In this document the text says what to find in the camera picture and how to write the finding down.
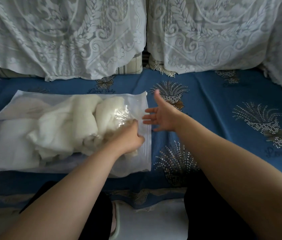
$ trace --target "forearm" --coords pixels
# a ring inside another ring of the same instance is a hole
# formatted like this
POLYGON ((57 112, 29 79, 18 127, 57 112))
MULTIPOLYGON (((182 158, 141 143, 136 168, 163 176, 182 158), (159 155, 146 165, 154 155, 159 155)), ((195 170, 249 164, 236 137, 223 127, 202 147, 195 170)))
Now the forearm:
POLYGON ((257 233, 280 231, 281 172, 184 114, 176 133, 215 189, 257 233))
POLYGON ((119 154, 107 145, 91 155, 32 203, 0 240, 78 239, 119 154))

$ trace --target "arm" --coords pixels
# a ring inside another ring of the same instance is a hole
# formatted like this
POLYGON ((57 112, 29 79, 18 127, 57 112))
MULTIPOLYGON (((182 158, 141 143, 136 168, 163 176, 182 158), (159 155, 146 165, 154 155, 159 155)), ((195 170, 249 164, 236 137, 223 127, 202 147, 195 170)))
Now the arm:
POLYGON ((247 150, 214 134, 165 102, 149 109, 145 124, 175 131, 211 184, 262 239, 282 239, 282 173, 247 150))
POLYGON ((124 127, 101 150, 23 211, 0 240, 78 239, 115 161, 138 149, 138 122, 124 127))

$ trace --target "blue bedsheet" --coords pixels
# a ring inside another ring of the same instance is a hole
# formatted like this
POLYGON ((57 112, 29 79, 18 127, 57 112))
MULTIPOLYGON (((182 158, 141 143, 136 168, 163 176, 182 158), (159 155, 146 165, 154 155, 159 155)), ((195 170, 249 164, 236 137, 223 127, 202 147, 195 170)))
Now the blue bedsheet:
MULTIPOLYGON (((171 78, 144 69, 138 75, 118 75, 99 81, 0 80, 0 110, 17 90, 53 94, 139 94, 147 91, 149 107, 154 107, 151 93, 154 89, 160 89, 165 100, 214 133, 263 158, 282 172, 282 89, 258 70, 208 71, 171 78)), ((103 190, 113 200, 123 200, 136 209, 165 199, 181 198, 186 190, 187 176, 198 169, 195 162, 186 160, 188 157, 191 155, 179 144, 175 133, 152 132, 151 172, 108 179, 103 190), (167 162, 161 160, 164 155, 167 155, 167 162)), ((44 182, 64 176, 0 172, 0 207, 21 208, 44 182)))

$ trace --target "clear plastic bag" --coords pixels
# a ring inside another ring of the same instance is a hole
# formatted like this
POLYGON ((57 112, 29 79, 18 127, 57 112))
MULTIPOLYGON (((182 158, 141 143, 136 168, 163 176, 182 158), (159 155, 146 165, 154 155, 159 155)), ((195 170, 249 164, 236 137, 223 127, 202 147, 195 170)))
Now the clear plastic bag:
MULTIPOLYGON (((70 172, 86 158, 86 155, 75 152, 90 155, 109 140, 121 126, 133 119, 141 121, 144 110, 148 108, 146 96, 146 92, 139 95, 99 94, 93 97, 95 105, 92 105, 93 102, 89 100, 91 97, 87 95, 17 91, 11 102, 0 112, 0 145, 10 145, 0 146, 0 149, 6 150, 0 152, 0 157, 3 157, 3 154, 8 155, 8 158, 2 158, 5 161, 0 162, 0 171, 13 169, 6 166, 9 161, 18 163, 24 160, 23 165, 29 167, 36 165, 33 158, 39 153, 41 160, 38 167, 15 169, 38 173, 70 172), (25 119, 32 119, 29 120, 31 123, 33 120, 40 123, 36 122, 36 126, 33 124, 29 126, 25 119), (50 137, 47 137, 47 130, 50 130, 50 137), (13 147, 13 143, 8 141, 9 136, 6 133, 11 131, 15 132, 13 140, 18 143, 18 147, 13 147), (67 135, 72 132, 73 137, 69 138, 67 135), (35 144, 32 158, 28 151, 17 151, 23 147, 24 142, 21 139, 25 138, 35 144), (20 157, 28 155, 29 158, 15 158, 18 155, 20 157)), ((145 143, 137 152, 119 158, 111 170, 111 176, 125 177, 130 173, 151 170, 151 126, 139 123, 138 133, 145 137, 145 143)))

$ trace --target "leg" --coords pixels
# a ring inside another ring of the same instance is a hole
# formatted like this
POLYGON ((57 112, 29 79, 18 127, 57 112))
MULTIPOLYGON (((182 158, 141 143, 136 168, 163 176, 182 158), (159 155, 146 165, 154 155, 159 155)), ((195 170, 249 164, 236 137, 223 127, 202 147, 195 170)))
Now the leg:
POLYGON ((211 185, 202 171, 191 176, 184 196, 189 218, 188 240, 225 237, 255 239, 248 224, 211 185))
MULTIPOLYGON (((36 199, 52 188, 57 182, 46 182, 39 191, 31 198, 29 203, 20 211, 23 212, 36 199)), ((99 194, 91 213, 84 225, 79 240, 100 239, 108 240, 111 232, 113 209, 110 198, 103 192, 99 194)))

